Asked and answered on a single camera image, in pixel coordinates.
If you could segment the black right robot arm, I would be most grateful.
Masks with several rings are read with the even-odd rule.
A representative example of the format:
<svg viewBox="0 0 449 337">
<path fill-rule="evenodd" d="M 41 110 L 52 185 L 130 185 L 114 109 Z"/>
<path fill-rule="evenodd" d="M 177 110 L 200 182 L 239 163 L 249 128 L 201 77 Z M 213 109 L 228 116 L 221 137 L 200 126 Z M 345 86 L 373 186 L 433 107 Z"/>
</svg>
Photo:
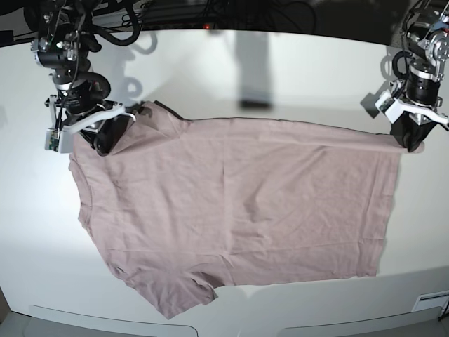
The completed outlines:
<svg viewBox="0 0 449 337">
<path fill-rule="evenodd" d="M 140 35 L 132 1 L 122 1 L 132 27 L 126 39 L 114 37 L 93 24 L 99 1 L 40 1 L 39 29 L 31 51 L 36 63 L 50 69 L 57 93 L 45 102 L 52 125 L 46 132 L 46 150 L 70 153 L 80 135 L 100 156 L 107 156 L 135 115 L 122 103 L 109 100 L 111 84 L 94 72 L 88 59 L 97 53 L 102 37 L 115 46 L 129 46 Z"/>
</svg>

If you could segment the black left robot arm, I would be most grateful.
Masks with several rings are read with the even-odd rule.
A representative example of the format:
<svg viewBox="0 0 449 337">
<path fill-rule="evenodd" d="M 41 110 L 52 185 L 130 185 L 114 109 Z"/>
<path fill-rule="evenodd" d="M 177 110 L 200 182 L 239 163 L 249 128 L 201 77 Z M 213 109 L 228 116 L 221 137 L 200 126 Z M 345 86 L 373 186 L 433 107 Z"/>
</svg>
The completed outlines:
<svg viewBox="0 0 449 337">
<path fill-rule="evenodd" d="M 414 152 L 448 115 L 439 112 L 441 82 L 448 67 L 448 2 L 417 1 L 401 25 L 401 50 L 391 64 L 395 80 L 375 101 L 397 142 Z"/>
</svg>

